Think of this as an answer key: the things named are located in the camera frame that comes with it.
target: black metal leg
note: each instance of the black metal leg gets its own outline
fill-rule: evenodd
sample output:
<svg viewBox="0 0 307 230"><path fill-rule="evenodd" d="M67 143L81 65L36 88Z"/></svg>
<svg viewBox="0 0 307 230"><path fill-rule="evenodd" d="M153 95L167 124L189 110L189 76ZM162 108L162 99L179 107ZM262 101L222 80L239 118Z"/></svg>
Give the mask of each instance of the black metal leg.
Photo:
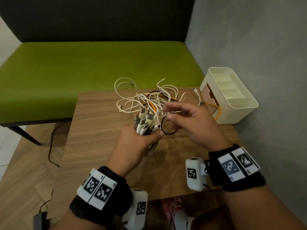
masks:
<svg viewBox="0 0 307 230"><path fill-rule="evenodd" d="M27 140L31 141L32 143L36 145L41 145L40 142L38 142L36 139L34 139L32 136L30 136L28 133L26 133L24 130L22 130L18 126L8 127L12 131L16 132L17 134L21 135L22 137L25 137Z"/></svg>

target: power adapter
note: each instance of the power adapter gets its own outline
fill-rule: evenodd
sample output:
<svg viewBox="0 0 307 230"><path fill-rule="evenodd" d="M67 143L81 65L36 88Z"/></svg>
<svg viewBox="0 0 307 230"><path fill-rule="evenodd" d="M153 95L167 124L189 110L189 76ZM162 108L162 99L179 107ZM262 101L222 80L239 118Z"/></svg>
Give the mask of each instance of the power adapter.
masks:
<svg viewBox="0 0 307 230"><path fill-rule="evenodd" d="M41 212L33 217L33 230L48 230L47 212Z"/></svg>

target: wooden table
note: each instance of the wooden table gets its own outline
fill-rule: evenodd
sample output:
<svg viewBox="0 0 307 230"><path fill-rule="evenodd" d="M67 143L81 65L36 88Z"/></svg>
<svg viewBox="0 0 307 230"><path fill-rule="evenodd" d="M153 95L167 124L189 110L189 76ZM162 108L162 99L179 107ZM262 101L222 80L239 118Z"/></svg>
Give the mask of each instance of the wooden table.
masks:
<svg viewBox="0 0 307 230"><path fill-rule="evenodd" d="M150 91L138 90L138 93ZM135 92L121 91L121 95L130 97ZM179 89L179 96L183 92L186 92L185 101L198 103L192 88ZM89 171L106 165L121 126L132 123L134 114L118 111L116 102L119 99L114 91L79 94L48 218L63 216ZM232 125L220 127L233 143L239 143ZM127 182L131 188L146 190L149 201L194 193L187 186L185 160L195 156L208 159L208 152L193 143L184 130L178 130L164 136L155 152L128 175Z"/></svg>

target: black backrest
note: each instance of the black backrest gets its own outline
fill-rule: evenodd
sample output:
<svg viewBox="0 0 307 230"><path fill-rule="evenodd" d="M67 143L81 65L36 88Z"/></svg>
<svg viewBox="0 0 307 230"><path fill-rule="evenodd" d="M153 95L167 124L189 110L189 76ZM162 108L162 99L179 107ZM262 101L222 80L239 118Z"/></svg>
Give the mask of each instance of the black backrest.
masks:
<svg viewBox="0 0 307 230"><path fill-rule="evenodd" d="M184 42L195 0L0 0L21 42Z"/></svg>

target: green cushion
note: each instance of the green cushion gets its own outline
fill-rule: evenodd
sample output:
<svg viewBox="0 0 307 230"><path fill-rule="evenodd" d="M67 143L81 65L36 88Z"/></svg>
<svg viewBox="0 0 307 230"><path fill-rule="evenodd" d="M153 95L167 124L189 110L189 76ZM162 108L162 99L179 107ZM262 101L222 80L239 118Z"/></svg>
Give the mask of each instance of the green cushion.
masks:
<svg viewBox="0 0 307 230"><path fill-rule="evenodd" d="M0 68L0 123L72 117L79 92L200 86L204 76L182 42L27 42Z"/></svg>

